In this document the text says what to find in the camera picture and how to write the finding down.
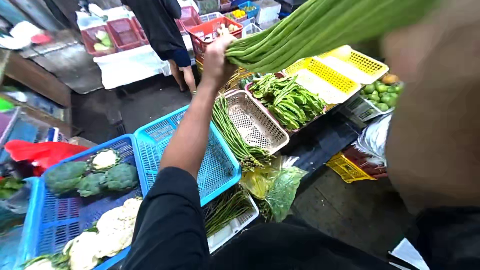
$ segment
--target red plastic bag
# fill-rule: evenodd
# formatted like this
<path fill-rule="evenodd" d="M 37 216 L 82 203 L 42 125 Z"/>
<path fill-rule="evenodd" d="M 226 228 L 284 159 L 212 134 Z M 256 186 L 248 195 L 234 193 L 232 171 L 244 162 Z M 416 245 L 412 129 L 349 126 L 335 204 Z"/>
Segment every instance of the red plastic bag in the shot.
<path fill-rule="evenodd" d="M 88 147 L 71 145 L 63 142 L 30 143 L 12 140 L 5 144 L 5 150 L 14 161 L 28 160 L 35 163 L 36 172 L 42 173 L 50 166 L 59 163 L 75 154 L 87 150 Z"/>

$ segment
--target hand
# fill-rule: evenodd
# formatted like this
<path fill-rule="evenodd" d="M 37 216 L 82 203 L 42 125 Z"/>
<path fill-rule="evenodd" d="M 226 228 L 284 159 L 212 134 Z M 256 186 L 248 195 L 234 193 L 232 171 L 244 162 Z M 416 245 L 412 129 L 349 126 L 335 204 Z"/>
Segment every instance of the hand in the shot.
<path fill-rule="evenodd" d="M 225 50 L 236 38 L 226 35 L 217 38 L 207 46 L 204 60 L 204 73 L 202 82 L 213 86 L 215 91 L 227 83 L 237 66 L 228 62 L 225 58 Z"/>

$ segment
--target green plastic bag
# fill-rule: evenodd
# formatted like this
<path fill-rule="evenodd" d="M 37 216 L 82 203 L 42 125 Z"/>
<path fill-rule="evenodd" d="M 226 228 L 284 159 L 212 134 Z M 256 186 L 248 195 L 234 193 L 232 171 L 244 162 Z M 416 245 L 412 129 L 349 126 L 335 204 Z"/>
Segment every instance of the green plastic bag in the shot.
<path fill-rule="evenodd" d="M 287 217 L 288 210 L 295 199 L 300 180 L 308 173 L 298 167 L 291 166 L 291 159 L 283 162 L 280 173 L 276 176 L 273 186 L 270 187 L 265 198 L 270 206 L 276 222 Z"/>

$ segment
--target white styrofoam box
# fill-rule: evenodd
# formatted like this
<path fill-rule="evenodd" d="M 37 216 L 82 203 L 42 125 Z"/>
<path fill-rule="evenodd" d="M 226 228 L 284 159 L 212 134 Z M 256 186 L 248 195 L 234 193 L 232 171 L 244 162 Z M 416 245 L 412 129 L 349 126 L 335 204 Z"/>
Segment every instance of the white styrofoam box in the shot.
<path fill-rule="evenodd" d="M 253 201 L 252 196 L 250 195 L 249 200 L 252 204 L 252 209 L 250 211 L 233 219 L 227 226 L 223 227 L 223 229 L 207 238 L 210 254 L 220 248 L 223 244 L 225 244 L 228 240 L 234 237 L 238 232 L 243 230 L 243 228 L 245 228 L 248 224 L 250 224 L 250 222 L 258 217 L 260 212 L 257 205 Z"/>
<path fill-rule="evenodd" d="M 278 19 L 278 14 L 282 8 L 280 3 L 275 2 L 274 0 L 260 0 L 255 3 L 260 6 L 260 11 L 255 17 L 255 22 L 257 24 L 263 24 Z"/>

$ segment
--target yardstick bean bundle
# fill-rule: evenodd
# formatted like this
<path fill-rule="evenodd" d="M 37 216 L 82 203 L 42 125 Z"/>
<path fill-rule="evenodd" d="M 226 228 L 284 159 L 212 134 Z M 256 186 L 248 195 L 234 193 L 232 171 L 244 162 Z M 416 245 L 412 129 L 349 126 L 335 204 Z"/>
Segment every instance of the yardstick bean bundle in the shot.
<path fill-rule="evenodd" d="M 228 60 L 251 72 L 281 71 L 298 59 L 417 22 L 439 0 L 308 0 L 265 31 L 233 42 Z"/>

